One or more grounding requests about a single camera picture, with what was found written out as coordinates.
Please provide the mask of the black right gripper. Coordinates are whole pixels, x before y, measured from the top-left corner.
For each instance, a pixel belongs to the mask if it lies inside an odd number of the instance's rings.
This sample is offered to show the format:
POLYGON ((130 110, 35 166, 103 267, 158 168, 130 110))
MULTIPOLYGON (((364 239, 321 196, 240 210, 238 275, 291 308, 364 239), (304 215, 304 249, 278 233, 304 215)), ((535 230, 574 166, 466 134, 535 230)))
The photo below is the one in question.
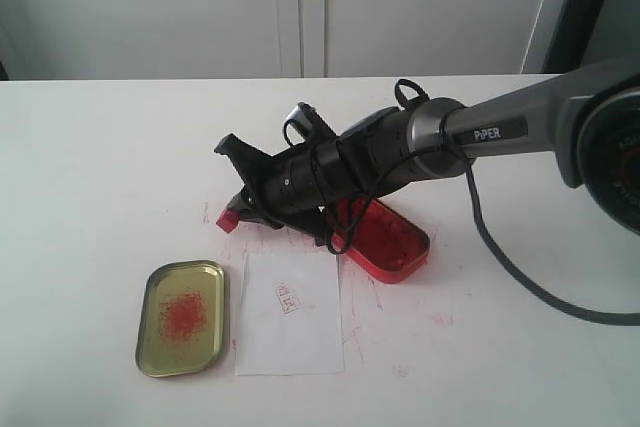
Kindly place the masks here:
POLYGON ((230 160, 243 182, 223 211, 236 211, 239 224, 288 227, 318 246, 326 246, 333 234, 322 209, 360 191, 352 137, 303 142, 269 155, 229 134, 214 152, 230 160))

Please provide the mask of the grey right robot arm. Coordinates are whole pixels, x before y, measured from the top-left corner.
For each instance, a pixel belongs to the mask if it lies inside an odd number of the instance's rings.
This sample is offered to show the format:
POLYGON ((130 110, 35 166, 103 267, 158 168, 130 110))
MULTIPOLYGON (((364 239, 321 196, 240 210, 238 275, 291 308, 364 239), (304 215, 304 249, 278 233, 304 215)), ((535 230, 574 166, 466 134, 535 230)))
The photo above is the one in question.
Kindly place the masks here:
POLYGON ((551 152, 564 183, 585 186, 610 217, 639 228, 639 58, 593 64, 465 106, 432 98, 406 79, 396 105, 342 133, 299 104, 286 126, 301 142, 270 155, 234 135, 216 152, 243 186, 218 219, 289 227, 324 244, 340 202, 380 198, 422 180, 453 178, 478 158, 551 152))

